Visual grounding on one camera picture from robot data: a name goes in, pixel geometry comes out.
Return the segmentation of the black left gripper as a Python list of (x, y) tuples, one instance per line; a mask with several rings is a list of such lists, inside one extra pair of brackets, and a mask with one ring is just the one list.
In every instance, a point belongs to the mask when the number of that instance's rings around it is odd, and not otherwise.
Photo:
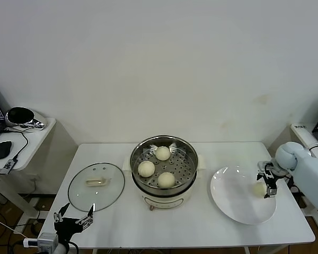
[(87, 215), (81, 219), (64, 217), (70, 203), (67, 203), (60, 210), (54, 213), (54, 227), (58, 235), (59, 241), (70, 241), (72, 236), (81, 233), (93, 223), (93, 213), (95, 212), (95, 204), (93, 203)]

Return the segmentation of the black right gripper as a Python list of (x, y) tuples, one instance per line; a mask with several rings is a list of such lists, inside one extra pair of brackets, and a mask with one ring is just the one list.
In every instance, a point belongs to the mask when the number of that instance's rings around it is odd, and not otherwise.
[(263, 198), (275, 197), (277, 193), (276, 178), (270, 171), (265, 171), (264, 173), (257, 174), (257, 181), (263, 181), (266, 184), (266, 194)]

